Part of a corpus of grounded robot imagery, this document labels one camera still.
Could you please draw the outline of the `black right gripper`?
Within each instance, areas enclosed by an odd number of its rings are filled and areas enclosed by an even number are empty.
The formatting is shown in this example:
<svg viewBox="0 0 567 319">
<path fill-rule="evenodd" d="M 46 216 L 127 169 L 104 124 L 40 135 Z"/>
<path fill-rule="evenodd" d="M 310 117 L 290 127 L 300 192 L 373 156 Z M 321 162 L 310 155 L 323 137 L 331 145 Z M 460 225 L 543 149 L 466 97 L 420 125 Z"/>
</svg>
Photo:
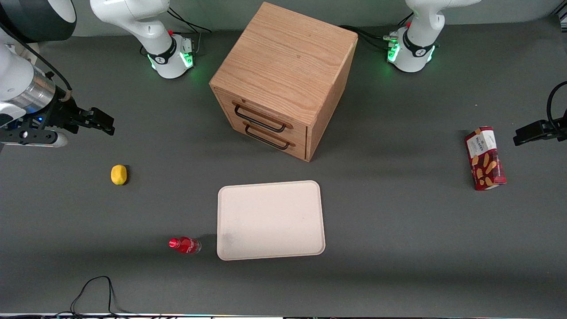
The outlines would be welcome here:
<svg viewBox="0 0 567 319">
<path fill-rule="evenodd" d="M 57 127 L 77 134 L 79 128 L 84 127 L 103 131 L 109 136 L 115 133 L 113 117 L 95 107 L 89 110 L 81 109 L 73 98 L 68 101 L 55 98 L 45 109 L 41 129 Z"/>
</svg>

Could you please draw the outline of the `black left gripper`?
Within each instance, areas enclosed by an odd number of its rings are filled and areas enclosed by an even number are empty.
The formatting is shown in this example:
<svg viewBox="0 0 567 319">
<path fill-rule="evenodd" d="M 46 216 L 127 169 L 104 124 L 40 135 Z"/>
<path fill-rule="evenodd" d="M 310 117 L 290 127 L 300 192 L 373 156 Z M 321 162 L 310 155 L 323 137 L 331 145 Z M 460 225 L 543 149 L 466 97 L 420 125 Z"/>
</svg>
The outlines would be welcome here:
<svg viewBox="0 0 567 319">
<path fill-rule="evenodd" d="M 549 121 L 535 121 L 516 131 L 513 137 L 514 145 L 521 146 L 537 140 L 550 140 L 555 138 L 558 142 L 567 140 L 567 117 L 560 117 Z"/>
</svg>

